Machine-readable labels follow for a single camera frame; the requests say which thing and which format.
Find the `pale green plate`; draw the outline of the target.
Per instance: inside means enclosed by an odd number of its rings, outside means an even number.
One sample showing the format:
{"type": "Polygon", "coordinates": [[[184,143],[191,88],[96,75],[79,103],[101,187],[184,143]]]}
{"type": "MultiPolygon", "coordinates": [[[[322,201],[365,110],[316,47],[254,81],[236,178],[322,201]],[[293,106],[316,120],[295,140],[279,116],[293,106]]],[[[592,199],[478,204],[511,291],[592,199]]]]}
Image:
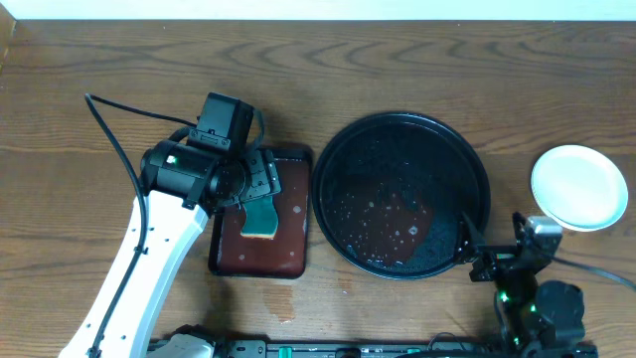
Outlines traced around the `pale green plate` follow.
{"type": "Polygon", "coordinates": [[[594,232],[617,223],[629,202],[626,180],[607,156],[582,145],[543,153],[531,171],[533,197],[562,227],[594,232]]]}

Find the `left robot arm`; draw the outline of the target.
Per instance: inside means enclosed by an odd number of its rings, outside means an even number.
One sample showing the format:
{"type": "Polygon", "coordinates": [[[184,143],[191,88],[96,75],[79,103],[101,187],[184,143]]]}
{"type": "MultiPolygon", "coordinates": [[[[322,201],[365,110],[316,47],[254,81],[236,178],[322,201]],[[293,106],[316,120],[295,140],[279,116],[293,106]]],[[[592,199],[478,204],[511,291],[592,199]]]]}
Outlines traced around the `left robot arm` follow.
{"type": "Polygon", "coordinates": [[[195,122],[148,149],[135,171],[96,109],[85,102],[128,173],[133,210],[122,244],[64,357],[212,357],[216,342],[176,333],[159,343],[151,334],[187,252],[216,215],[244,212],[247,237],[272,238],[278,227],[273,197],[281,184],[263,137],[247,137],[260,110],[211,92],[195,122]]]}

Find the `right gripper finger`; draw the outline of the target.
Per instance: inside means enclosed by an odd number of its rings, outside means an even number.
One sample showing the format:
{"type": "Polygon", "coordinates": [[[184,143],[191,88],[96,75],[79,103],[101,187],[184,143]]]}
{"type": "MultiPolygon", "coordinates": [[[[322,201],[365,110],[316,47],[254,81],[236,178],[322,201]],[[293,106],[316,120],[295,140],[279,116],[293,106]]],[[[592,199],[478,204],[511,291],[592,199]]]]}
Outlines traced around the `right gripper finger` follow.
{"type": "Polygon", "coordinates": [[[513,222],[514,235],[515,235],[516,242],[518,244],[523,244],[526,241],[526,237],[527,237],[526,229],[525,229],[527,219],[521,213],[515,212],[512,215],[512,222],[513,222]]]}
{"type": "Polygon", "coordinates": [[[478,260],[483,256],[485,246],[486,241],[482,233],[475,227],[469,216],[462,212],[458,221],[455,262],[467,264],[478,260]]]}

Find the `green yellow sponge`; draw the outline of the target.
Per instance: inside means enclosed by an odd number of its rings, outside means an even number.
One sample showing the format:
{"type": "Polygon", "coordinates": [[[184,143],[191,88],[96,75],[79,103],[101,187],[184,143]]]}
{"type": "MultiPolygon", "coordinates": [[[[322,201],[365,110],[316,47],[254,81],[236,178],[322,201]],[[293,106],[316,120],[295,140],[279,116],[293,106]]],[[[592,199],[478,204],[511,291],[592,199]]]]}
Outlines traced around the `green yellow sponge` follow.
{"type": "Polygon", "coordinates": [[[263,197],[243,205],[245,221],[240,234],[246,238],[273,240],[279,219],[271,197],[263,197]]]}

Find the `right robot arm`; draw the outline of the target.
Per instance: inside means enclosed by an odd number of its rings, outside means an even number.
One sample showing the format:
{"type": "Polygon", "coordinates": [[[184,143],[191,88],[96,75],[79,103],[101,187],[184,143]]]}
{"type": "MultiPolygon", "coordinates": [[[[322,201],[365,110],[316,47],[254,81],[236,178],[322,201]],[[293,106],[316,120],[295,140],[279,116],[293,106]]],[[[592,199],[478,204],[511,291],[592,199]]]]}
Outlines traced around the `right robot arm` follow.
{"type": "Polygon", "coordinates": [[[467,214],[458,224],[454,260],[472,265],[473,282],[492,281],[500,320],[502,350],[511,357],[595,357],[582,343],[582,290],[560,280],[538,282],[553,263],[562,227],[552,218],[512,216],[516,243],[490,246],[467,214]]]}

